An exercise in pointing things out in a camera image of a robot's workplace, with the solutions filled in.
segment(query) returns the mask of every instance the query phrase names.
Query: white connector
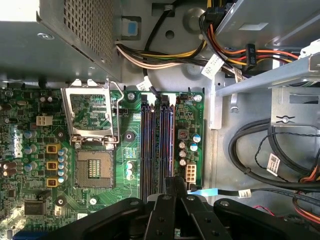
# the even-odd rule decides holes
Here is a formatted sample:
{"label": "white connector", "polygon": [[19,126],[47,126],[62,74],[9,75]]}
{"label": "white connector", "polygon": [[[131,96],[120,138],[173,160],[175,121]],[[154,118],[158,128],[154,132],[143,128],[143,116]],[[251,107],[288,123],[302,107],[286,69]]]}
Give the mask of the white connector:
{"label": "white connector", "polygon": [[36,116],[37,126],[50,126],[53,122],[53,116]]}
{"label": "white connector", "polygon": [[299,59],[305,58],[307,56],[316,54],[320,52],[320,39],[315,40],[310,43],[309,46],[306,46],[301,49]]}
{"label": "white connector", "polygon": [[197,178],[197,165],[189,163],[185,166],[185,181],[187,183],[195,183]]}

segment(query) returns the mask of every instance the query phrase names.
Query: cable label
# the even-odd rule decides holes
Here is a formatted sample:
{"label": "cable label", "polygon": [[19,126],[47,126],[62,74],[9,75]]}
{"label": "cable label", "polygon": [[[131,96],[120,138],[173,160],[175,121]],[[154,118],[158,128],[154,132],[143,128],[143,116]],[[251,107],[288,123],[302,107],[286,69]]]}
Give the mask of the cable label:
{"label": "cable label", "polygon": [[206,76],[208,79],[214,80],[215,75],[219,69],[223,66],[224,61],[215,53],[212,55],[208,63],[202,70],[202,75]]}
{"label": "cable label", "polygon": [[239,199],[244,199],[244,198],[251,198],[251,190],[250,189],[245,189],[245,190],[240,190],[239,191]]}
{"label": "cable label", "polygon": [[266,167],[266,170],[277,177],[279,164],[280,164],[280,159],[273,153],[270,153],[269,162],[268,162],[268,166]]}
{"label": "cable label", "polygon": [[144,81],[137,84],[136,87],[139,91],[149,91],[149,88],[152,87],[149,77],[145,76]]}
{"label": "cable label", "polygon": [[234,78],[236,83],[240,83],[244,80],[244,76],[242,76],[242,72],[240,69],[233,67]]}

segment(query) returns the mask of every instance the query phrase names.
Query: integrated circuit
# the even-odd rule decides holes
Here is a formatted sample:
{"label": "integrated circuit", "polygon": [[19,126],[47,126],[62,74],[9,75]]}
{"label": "integrated circuit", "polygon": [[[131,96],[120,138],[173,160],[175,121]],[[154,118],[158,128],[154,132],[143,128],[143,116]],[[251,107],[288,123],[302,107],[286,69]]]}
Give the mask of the integrated circuit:
{"label": "integrated circuit", "polygon": [[47,202],[26,200],[24,201],[24,215],[46,215],[47,214]]}

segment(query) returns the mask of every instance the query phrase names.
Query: motherboard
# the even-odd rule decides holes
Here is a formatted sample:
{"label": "motherboard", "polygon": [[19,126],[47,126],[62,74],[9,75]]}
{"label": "motherboard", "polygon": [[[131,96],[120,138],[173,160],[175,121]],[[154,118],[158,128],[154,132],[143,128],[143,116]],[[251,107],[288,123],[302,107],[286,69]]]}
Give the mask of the motherboard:
{"label": "motherboard", "polygon": [[[168,176],[201,186],[204,94],[122,94],[71,94],[68,121],[60,89],[0,90],[0,239],[51,232],[125,198],[146,202]],[[115,137],[78,141],[79,129]]]}

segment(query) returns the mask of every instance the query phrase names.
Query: perforated metal grille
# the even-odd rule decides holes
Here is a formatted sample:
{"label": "perforated metal grille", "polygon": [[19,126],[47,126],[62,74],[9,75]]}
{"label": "perforated metal grille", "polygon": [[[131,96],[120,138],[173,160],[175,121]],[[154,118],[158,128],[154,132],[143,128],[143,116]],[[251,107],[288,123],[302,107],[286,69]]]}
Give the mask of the perforated metal grille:
{"label": "perforated metal grille", "polygon": [[113,0],[64,0],[63,22],[112,66]]}

